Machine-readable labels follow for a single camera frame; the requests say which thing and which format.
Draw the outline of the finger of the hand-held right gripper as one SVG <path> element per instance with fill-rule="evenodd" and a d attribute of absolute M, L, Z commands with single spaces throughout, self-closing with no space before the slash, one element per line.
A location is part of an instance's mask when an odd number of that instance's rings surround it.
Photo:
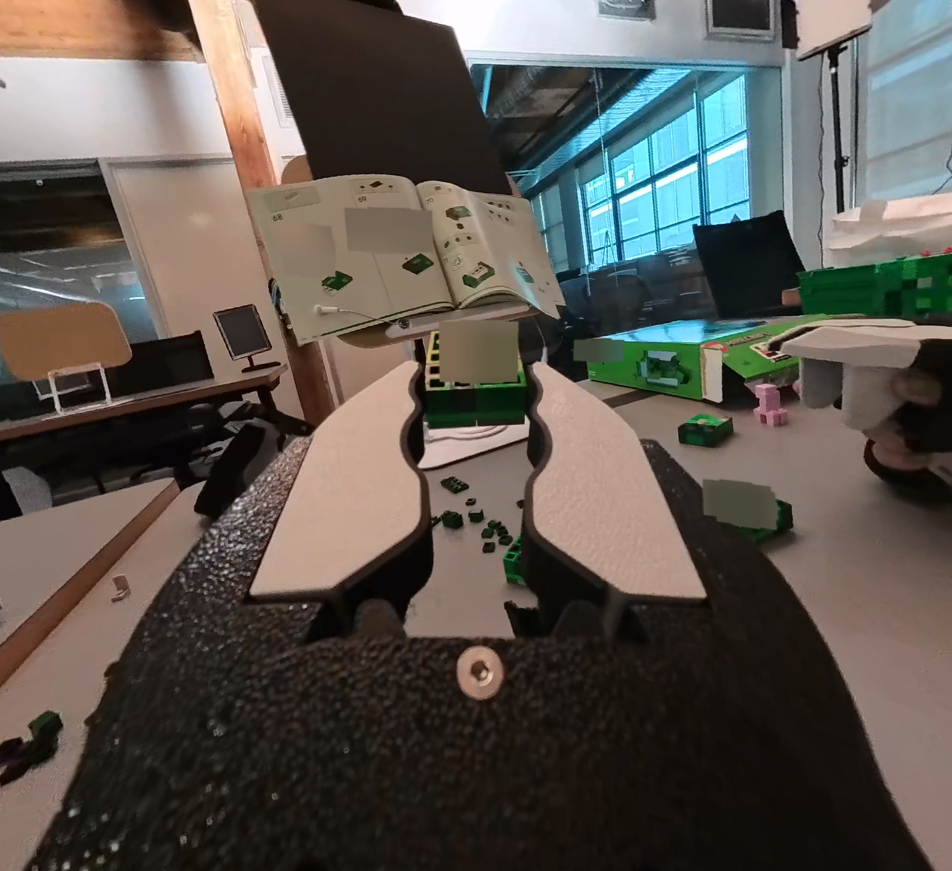
<path fill-rule="evenodd" d="M 797 324 L 792 328 L 771 336 L 765 342 L 765 351 L 782 352 L 782 348 L 791 340 L 798 339 L 805 334 L 819 329 L 861 329 L 861 330 L 898 330 L 915 328 L 917 324 L 911 320 L 884 317 L 828 317 L 813 319 Z"/>
<path fill-rule="evenodd" d="M 894 412 L 902 403 L 892 380 L 920 352 L 923 329 L 819 329 L 779 354 L 800 365 L 800 398 L 810 409 L 839 402 L 842 412 Z"/>

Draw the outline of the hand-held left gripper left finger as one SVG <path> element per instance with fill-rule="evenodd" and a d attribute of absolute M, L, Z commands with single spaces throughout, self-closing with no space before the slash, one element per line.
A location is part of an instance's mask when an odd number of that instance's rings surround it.
<path fill-rule="evenodd" d="M 422 365 L 404 362 L 319 425 L 249 588 L 254 602 L 327 601 L 425 534 L 411 454 Z"/>

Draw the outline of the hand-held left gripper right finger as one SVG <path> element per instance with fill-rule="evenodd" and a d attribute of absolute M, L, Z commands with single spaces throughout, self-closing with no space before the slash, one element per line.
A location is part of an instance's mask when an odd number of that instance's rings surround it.
<path fill-rule="evenodd" d="M 634 603 L 702 603 L 704 584 L 635 430 L 549 365 L 530 366 L 525 578 L 541 601 L 553 570 Z"/>

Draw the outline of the small green brick assembly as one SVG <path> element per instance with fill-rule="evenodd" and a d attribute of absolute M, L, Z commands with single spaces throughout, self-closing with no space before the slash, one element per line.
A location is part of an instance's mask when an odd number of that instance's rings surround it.
<path fill-rule="evenodd" d="M 721 526 L 762 545 L 791 532 L 792 506 L 763 484 L 705 479 L 704 513 Z"/>

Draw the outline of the green building set box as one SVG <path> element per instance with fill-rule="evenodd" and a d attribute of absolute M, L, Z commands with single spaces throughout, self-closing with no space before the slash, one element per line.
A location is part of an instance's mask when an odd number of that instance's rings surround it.
<path fill-rule="evenodd" d="M 588 378 L 711 404 L 741 387 L 788 387 L 798 377 L 798 359 L 770 350 L 769 341 L 811 320 L 683 320 L 615 333 L 599 345 L 608 344 L 618 358 L 588 361 Z"/>

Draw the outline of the person's right hand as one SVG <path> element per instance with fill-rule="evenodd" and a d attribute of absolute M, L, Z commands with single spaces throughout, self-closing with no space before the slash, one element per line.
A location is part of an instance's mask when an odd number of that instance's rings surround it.
<path fill-rule="evenodd" d="M 920 507 L 949 507 L 950 481 L 938 472 L 940 452 L 927 448 L 934 428 L 950 435 L 950 396 L 944 378 L 910 367 L 892 380 L 901 406 L 879 425 L 863 431 L 863 460 L 898 497 Z"/>

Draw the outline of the tall green blocky brick figure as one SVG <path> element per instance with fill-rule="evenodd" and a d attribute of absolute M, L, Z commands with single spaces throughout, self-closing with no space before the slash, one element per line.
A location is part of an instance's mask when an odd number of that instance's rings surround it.
<path fill-rule="evenodd" d="M 919 255 L 875 267 L 880 315 L 910 320 L 951 313 L 951 254 Z"/>

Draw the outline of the black office chair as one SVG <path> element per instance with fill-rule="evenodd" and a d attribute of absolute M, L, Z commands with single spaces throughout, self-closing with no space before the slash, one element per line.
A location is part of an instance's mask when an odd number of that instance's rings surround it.
<path fill-rule="evenodd" d="M 722 320 L 802 315 L 798 302 L 782 304 L 799 287 L 803 261 L 782 211 L 745 221 L 696 225 L 694 244 Z"/>

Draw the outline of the white paper bags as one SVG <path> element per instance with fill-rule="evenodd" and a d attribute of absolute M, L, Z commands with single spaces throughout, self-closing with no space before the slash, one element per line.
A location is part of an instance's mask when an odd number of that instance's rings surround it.
<path fill-rule="evenodd" d="M 841 269 L 889 262 L 951 247 L 951 193 L 875 200 L 832 217 L 824 261 Z"/>

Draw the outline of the small grey monitor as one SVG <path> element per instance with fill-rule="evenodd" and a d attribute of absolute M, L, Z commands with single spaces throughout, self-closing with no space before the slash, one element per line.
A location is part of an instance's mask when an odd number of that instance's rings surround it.
<path fill-rule="evenodd" d="M 232 360 L 246 360 L 247 365 L 242 367 L 242 373 L 250 374 L 282 365 L 281 362 L 257 364 L 254 361 L 255 356 L 272 350 L 260 313 L 254 304 L 214 311 L 212 316 Z"/>

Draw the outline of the dark wooden desk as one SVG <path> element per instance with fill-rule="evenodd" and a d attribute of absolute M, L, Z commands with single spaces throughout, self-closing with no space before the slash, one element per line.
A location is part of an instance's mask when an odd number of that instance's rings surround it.
<path fill-rule="evenodd" d="M 25 420 L 4 421 L 1 424 L 1 443 L 172 406 L 210 404 L 214 400 L 221 399 L 226 402 L 233 401 L 248 393 L 254 393 L 263 400 L 263 403 L 270 404 L 273 402 L 271 393 L 288 369 L 287 365 L 259 368 L 254 372 L 243 374 L 236 380 L 225 382 L 206 380 L 194 385 L 158 389 L 123 397 L 109 403 L 78 406 L 61 413 L 54 412 Z"/>

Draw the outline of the building instruction booklet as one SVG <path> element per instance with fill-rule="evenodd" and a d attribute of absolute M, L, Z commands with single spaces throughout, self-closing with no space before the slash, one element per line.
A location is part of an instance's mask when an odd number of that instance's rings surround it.
<path fill-rule="evenodd" d="M 372 174 L 246 198 L 298 345 L 503 303 L 552 318 L 565 306 L 525 199 Z"/>

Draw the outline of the studio light panel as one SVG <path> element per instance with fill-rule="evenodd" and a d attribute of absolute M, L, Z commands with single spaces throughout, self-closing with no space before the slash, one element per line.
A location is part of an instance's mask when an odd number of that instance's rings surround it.
<path fill-rule="evenodd" d="M 875 16 L 892 0 L 779 0 L 781 45 L 798 61 L 821 57 L 827 62 L 832 128 L 832 165 L 837 212 L 846 210 L 839 59 L 854 40 L 869 32 Z"/>

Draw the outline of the black flat panel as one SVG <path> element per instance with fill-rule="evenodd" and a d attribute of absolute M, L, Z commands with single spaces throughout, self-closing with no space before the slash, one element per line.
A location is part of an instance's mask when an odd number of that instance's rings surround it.
<path fill-rule="evenodd" d="M 251 0 L 311 179 L 386 174 L 510 196 L 453 30 L 396 0 Z"/>

